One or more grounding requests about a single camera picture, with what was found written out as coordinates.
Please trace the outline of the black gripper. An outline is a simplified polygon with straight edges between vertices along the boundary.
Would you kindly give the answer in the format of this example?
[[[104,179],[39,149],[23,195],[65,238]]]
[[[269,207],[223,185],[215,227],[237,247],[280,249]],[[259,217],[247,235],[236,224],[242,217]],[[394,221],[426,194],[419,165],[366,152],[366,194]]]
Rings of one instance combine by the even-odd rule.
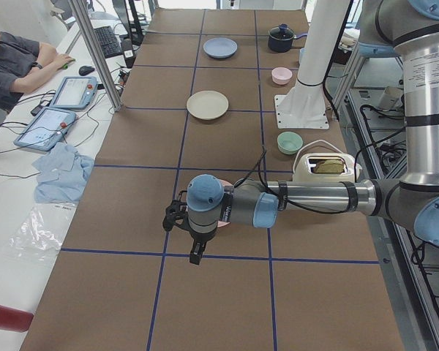
[[[187,203],[182,200],[184,193],[187,193],[187,191],[181,190],[177,198],[172,200],[170,205],[165,209],[162,226],[164,231],[171,231],[174,227],[178,227],[191,235],[193,244],[190,251],[189,262],[194,265],[199,265],[206,248],[206,243],[215,236],[216,229],[207,233],[200,233],[192,228],[187,213]]]

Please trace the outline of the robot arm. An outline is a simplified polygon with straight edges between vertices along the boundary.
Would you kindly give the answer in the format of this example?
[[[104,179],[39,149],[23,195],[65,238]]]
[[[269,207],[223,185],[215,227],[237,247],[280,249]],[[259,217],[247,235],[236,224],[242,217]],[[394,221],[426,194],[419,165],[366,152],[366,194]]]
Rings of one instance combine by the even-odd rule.
[[[223,186],[194,177],[166,208],[162,226],[193,239],[190,262],[201,261],[219,222],[270,228],[289,206],[322,213],[359,211],[388,219],[439,246],[439,1],[365,1],[359,44],[403,61],[407,170],[399,179],[258,182]]]

